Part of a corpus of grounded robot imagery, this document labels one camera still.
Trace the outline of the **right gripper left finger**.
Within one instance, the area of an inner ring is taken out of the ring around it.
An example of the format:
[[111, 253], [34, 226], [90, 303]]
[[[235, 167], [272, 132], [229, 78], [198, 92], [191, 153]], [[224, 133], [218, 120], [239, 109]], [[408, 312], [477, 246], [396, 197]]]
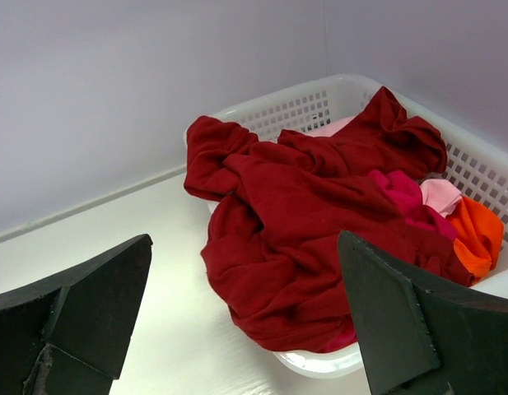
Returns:
[[0, 394], [107, 394], [121, 375], [151, 266], [138, 235], [0, 294]]

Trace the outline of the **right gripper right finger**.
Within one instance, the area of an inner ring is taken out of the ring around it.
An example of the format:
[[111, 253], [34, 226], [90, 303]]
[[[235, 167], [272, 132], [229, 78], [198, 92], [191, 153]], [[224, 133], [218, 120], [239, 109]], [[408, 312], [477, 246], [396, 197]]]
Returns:
[[508, 394], [508, 298], [405, 263], [351, 232], [343, 282], [373, 394]]

